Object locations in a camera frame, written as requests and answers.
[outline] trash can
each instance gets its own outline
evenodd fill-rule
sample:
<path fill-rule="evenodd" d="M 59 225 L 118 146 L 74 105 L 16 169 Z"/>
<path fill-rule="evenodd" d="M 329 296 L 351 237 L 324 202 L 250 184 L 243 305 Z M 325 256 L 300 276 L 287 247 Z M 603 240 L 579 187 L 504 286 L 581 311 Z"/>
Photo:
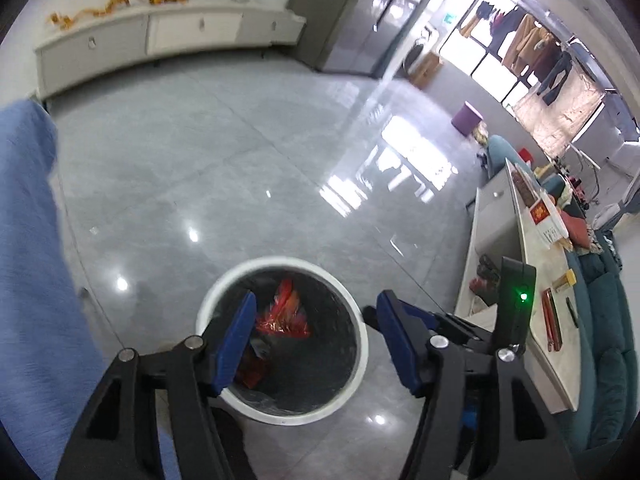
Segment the trash can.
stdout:
<path fill-rule="evenodd" d="M 369 344 L 360 309 L 346 288 L 314 264 L 288 256 L 250 260 L 226 272 L 211 287 L 196 318 L 202 334 L 215 316 L 228 317 L 246 290 L 257 313 L 271 306 L 283 279 L 300 296 L 310 335 L 264 335 L 270 369 L 249 389 L 233 382 L 220 397 L 243 415 L 278 426 L 315 422 L 337 411 L 354 394 L 367 366 Z"/>

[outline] red pillow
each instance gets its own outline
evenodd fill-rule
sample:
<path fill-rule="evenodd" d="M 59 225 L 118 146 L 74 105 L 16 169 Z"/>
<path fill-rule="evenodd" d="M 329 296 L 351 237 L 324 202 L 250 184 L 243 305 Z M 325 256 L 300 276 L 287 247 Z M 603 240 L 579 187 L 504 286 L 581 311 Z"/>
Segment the red pillow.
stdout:
<path fill-rule="evenodd" d="M 566 230 L 569 231 L 569 240 L 585 249 L 591 247 L 591 240 L 587 232 L 587 221 L 584 218 L 574 218 L 564 211 L 560 212 L 560 216 Z"/>

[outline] blue gripper pad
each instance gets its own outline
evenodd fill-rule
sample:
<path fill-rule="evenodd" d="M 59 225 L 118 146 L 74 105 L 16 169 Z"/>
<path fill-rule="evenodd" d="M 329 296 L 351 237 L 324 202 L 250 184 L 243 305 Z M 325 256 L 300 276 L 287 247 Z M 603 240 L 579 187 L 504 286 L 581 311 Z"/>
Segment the blue gripper pad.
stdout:
<path fill-rule="evenodd" d="M 415 317 L 416 323 L 424 323 L 430 330 L 437 329 L 439 323 L 433 314 L 404 301 L 400 301 L 400 303 L 407 314 Z M 376 300 L 376 313 L 378 314 L 380 332 L 385 337 L 386 347 L 391 354 L 398 378 L 402 386 L 415 395 L 422 386 L 417 370 L 417 355 L 384 292 L 381 292 Z"/>
<path fill-rule="evenodd" d="M 216 370 L 211 386 L 217 395 L 234 380 L 244 348 L 255 326 L 257 307 L 255 295 L 248 292 L 225 332 L 216 354 Z"/>

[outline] purple stool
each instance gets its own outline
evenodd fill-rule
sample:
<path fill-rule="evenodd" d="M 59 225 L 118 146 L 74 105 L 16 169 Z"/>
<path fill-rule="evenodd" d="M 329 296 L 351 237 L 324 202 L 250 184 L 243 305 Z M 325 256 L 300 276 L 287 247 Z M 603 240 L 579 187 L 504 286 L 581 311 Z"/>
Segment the purple stool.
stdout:
<path fill-rule="evenodd" d="M 480 112 L 465 101 L 463 107 L 451 120 L 451 124 L 455 126 L 457 131 L 468 137 L 474 128 L 480 124 L 480 121 L 482 121 Z"/>

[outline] black pen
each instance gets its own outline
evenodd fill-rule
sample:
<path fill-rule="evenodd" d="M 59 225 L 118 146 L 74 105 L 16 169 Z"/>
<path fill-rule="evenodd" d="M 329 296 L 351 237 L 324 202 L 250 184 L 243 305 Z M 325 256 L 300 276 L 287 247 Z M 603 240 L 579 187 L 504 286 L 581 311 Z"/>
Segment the black pen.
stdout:
<path fill-rule="evenodd" d="M 569 298 L 566 298 L 566 307 L 569 309 L 569 314 L 571 314 L 571 319 L 574 320 L 575 327 L 578 328 L 578 318 L 575 315 L 574 307 L 571 304 L 571 300 Z"/>

